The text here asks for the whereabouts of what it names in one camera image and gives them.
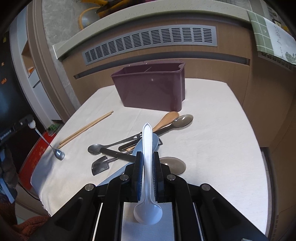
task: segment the cable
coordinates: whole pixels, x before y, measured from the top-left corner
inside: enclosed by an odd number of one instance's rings
[[[22,186],[22,184],[19,183],[19,185],[20,185],[20,186],[25,190],[25,192],[26,192],[27,194],[29,194],[32,198],[34,198],[34,199],[40,201],[40,199],[35,198],[31,193],[29,193],[29,192],[28,192],[28,191]]]

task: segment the wooden spoon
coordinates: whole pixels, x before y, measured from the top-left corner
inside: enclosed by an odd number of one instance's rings
[[[152,129],[152,132],[158,131],[159,129],[171,124],[174,119],[179,117],[179,113],[176,111],[171,111],[167,113],[161,120],[160,122]],[[126,149],[126,151],[133,150],[135,146],[129,147]]]

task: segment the countertop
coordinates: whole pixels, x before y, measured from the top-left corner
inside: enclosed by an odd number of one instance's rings
[[[53,45],[56,58],[59,59],[64,54],[74,49],[84,41],[99,33],[115,27],[124,22],[145,18],[163,13],[206,13],[215,14],[232,19],[250,22],[247,10],[229,3],[214,0],[158,0],[138,4],[110,14],[87,28],[81,30],[67,41]]]
[[[89,154],[89,145],[107,145],[137,134],[146,122],[155,126],[167,113],[124,107],[115,86],[104,87],[67,121],[51,142],[52,146],[56,147],[61,140],[111,110],[114,111],[111,116],[61,148],[65,153],[62,161],[57,160],[48,147],[38,162],[31,183],[50,215],[86,184],[100,184],[127,163],[111,162],[109,170],[93,176],[91,165],[102,154]],[[186,170],[180,177],[193,185],[209,183],[265,233],[266,170],[252,127],[231,89],[220,81],[185,79],[185,100],[179,114],[192,114],[194,119],[187,127],[160,136],[163,145],[158,149],[159,156],[183,160]],[[163,217],[152,226],[135,221],[134,205],[124,204],[122,241],[174,240],[170,203],[160,204]]]

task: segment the black handle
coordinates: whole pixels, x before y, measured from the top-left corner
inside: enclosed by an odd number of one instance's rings
[[[164,127],[164,128],[161,128],[161,129],[158,130],[158,131],[155,131],[154,133],[157,134],[158,136],[160,136],[161,134],[163,134],[163,133],[165,133],[165,132],[167,132],[167,131],[169,131],[169,130],[171,130],[171,129],[172,129],[172,127],[171,127],[171,124],[170,124],[170,125],[167,126],[167,127]],[[119,150],[119,151],[123,151],[123,150],[125,150],[125,149],[127,149],[127,148],[130,148],[130,147],[132,147],[132,146],[135,146],[135,145],[137,145],[137,143],[138,143],[140,140],[141,140],[141,138],[138,138],[138,139],[135,139],[135,140],[133,140],[133,141],[131,141],[131,142],[128,142],[128,143],[126,143],[126,144],[124,144],[124,145],[118,147],[118,150]]]
[[[136,161],[135,156],[128,155],[128,154],[125,154],[125,153],[121,153],[121,152],[118,152],[118,151],[113,151],[113,150],[110,150],[110,149],[107,149],[107,148],[101,148],[100,152],[105,154],[105,155],[113,156],[113,157],[116,157],[118,159],[125,160],[125,161],[130,161],[130,162],[133,162],[133,163],[135,163],[135,161]]]

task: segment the metal screw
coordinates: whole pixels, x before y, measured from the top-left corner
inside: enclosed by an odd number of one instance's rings
[[[126,181],[126,180],[129,179],[129,176],[128,176],[127,174],[122,174],[119,178],[120,178],[120,180],[122,180],[122,181]]]
[[[211,186],[209,184],[202,185],[202,189],[205,191],[209,191],[211,189]]]
[[[167,175],[167,179],[170,181],[174,181],[176,179],[176,176],[174,174]]]
[[[93,184],[86,184],[84,188],[85,188],[85,190],[87,190],[87,191],[91,191],[91,190],[93,190],[94,185],[93,185]]]

